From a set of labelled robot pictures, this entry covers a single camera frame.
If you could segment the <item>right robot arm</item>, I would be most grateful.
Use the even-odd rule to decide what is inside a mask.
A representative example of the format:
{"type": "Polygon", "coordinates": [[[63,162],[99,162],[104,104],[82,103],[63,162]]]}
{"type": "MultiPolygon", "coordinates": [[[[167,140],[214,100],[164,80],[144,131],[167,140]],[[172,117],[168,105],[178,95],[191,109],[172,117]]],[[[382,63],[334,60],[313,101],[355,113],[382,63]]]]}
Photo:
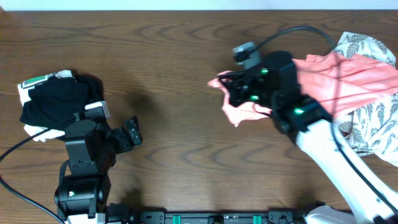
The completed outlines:
{"type": "Polygon", "coordinates": [[[247,59],[244,70],[219,75],[232,106],[258,103],[271,109],[276,128],[308,154],[346,200],[351,213],[327,205],[304,213],[304,223],[397,223],[397,192],[381,181],[344,141],[332,116],[301,91],[292,56],[276,51],[247,59]]]}

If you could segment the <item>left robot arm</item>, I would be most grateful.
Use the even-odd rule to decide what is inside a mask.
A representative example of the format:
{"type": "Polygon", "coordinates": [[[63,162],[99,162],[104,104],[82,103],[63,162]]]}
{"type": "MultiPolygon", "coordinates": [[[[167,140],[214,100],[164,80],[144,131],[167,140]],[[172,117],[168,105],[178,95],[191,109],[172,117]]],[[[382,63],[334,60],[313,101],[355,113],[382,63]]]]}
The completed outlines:
{"type": "Polygon", "coordinates": [[[64,223],[132,223],[134,215],[126,209],[108,206],[111,181],[108,171],[116,156],[142,144],[138,118],[125,120],[112,129],[105,112],[97,107],[75,113],[65,129],[68,160],[60,168],[54,200],[64,223]]]}

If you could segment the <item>pink t-shirt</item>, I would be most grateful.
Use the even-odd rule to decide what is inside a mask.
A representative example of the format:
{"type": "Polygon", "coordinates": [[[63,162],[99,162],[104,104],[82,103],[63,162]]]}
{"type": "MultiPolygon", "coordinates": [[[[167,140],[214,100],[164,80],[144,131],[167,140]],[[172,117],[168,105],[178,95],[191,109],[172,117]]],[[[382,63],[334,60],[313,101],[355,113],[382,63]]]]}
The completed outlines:
{"type": "Polygon", "coordinates": [[[397,92],[397,69],[359,54],[308,54],[303,60],[293,58],[293,63],[301,92],[335,118],[397,92]]]}

